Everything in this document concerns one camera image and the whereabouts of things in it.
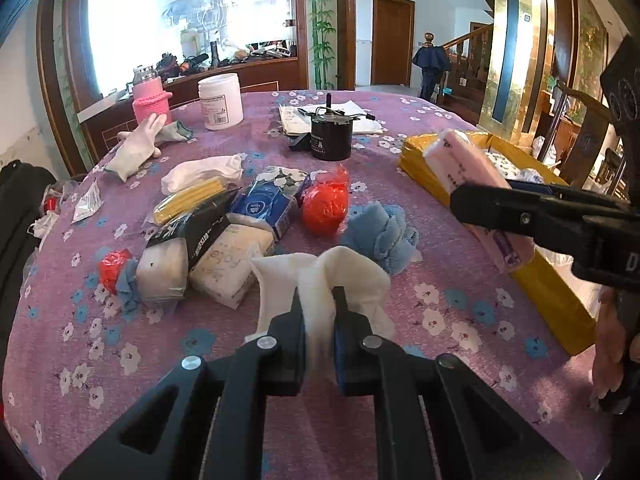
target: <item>floor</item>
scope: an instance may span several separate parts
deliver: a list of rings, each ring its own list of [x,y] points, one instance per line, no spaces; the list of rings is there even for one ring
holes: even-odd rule
[[[419,88],[409,88],[402,85],[356,86],[356,92],[386,92],[388,94],[411,95],[414,97],[420,95]]]

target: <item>white plastic jar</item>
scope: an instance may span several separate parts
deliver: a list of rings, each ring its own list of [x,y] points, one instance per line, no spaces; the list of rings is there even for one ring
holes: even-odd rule
[[[198,94],[207,130],[224,130],[244,118],[237,73],[202,79],[198,82]]]

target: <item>pink bottle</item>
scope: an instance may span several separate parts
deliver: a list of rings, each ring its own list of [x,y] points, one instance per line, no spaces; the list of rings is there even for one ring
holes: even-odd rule
[[[133,113],[138,124],[151,114],[165,114],[166,124],[173,122],[169,111],[172,96],[171,92],[164,91],[162,80],[152,66],[134,70]]]

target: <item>pink package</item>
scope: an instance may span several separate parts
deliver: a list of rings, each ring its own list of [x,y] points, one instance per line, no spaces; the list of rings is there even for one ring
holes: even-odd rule
[[[425,150],[424,160],[449,194],[465,182],[510,188],[489,158],[455,130],[440,134],[439,140]],[[500,272],[512,272],[533,259],[535,246],[529,237],[478,226],[466,227],[478,238]]]
[[[169,111],[169,99],[171,92],[165,92],[162,88],[162,80],[159,77],[142,82],[133,87],[133,113],[140,124],[151,114],[165,114],[166,124],[173,122]]]

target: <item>floral tablecloth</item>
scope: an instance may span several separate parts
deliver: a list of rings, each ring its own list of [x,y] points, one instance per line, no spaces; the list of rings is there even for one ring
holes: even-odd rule
[[[348,100],[385,128],[354,138],[344,163],[351,206],[398,204],[420,233],[423,260],[392,279],[386,306],[396,342],[421,356],[457,354],[585,478],[594,478],[608,457],[609,420],[588,409],[593,354],[570,359],[516,283],[498,275],[475,238],[398,168],[408,136],[473,128],[417,98],[334,92],[335,103]],[[57,478],[183,356],[231,354],[257,324],[257,285],[238,310],[190,292],[171,315],[142,305],[123,313],[98,284],[97,255],[105,248],[142,254],[153,233],[145,218],[162,198],[160,179],[180,162],[243,152],[246,183],[269,164],[333,168],[292,153],[280,133],[277,104],[323,101],[315,91],[245,94],[244,121],[220,132],[204,129],[200,105],[188,105],[174,117],[194,128],[193,139],[164,145],[161,158],[124,184],[103,171],[108,155],[65,204],[23,285],[2,384],[7,427],[43,478]],[[72,225],[76,201],[94,181],[104,205]],[[334,244],[297,222],[280,245],[319,254]],[[270,399],[263,478],[375,478],[374,436],[369,399],[340,397],[331,384],[305,387],[295,399]]]

